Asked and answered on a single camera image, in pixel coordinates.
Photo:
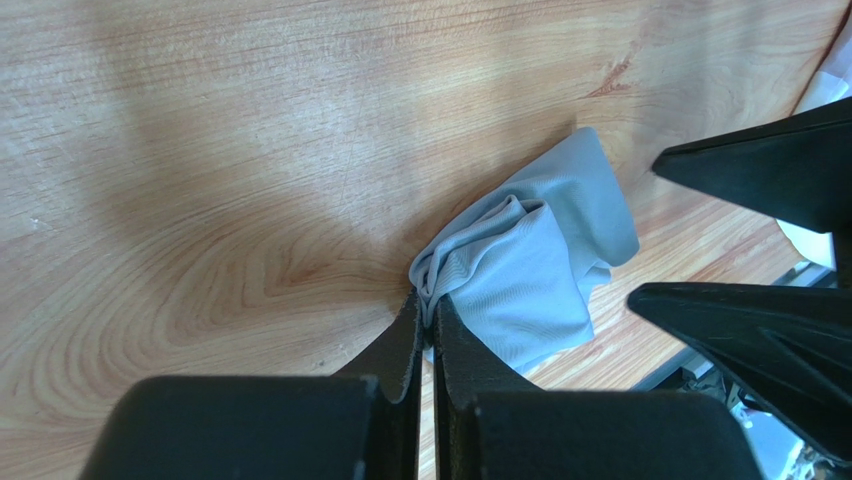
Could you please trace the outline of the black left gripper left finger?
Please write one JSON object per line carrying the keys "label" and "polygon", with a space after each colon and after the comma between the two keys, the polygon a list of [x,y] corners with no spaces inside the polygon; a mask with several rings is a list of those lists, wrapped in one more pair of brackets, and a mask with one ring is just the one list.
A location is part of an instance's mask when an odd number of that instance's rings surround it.
{"label": "black left gripper left finger", "polygon": [[112,410],[85,479],[413,479],[423,329],[395,320],[328,376],[158,376]]}

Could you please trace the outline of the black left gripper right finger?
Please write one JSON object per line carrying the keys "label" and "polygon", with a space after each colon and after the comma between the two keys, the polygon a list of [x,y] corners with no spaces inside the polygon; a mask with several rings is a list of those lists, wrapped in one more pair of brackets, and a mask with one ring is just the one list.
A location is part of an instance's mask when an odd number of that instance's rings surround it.
{"label": "black left gripper right finger", "polygon": [[667,391],[547,391],[461,321],[432,326],[441,479],[757,479],[740,425],[717,400]]}

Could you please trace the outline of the grey underwear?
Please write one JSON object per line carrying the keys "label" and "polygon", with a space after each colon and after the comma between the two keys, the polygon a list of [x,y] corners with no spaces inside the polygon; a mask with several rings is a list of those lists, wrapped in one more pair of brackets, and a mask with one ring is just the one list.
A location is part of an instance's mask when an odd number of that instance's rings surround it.
{"label": "grey underwear", "polygon": [[578,129],[451,220],[408,273],[514,371],[591,340],[589,301],[640,243],[597,132]]}

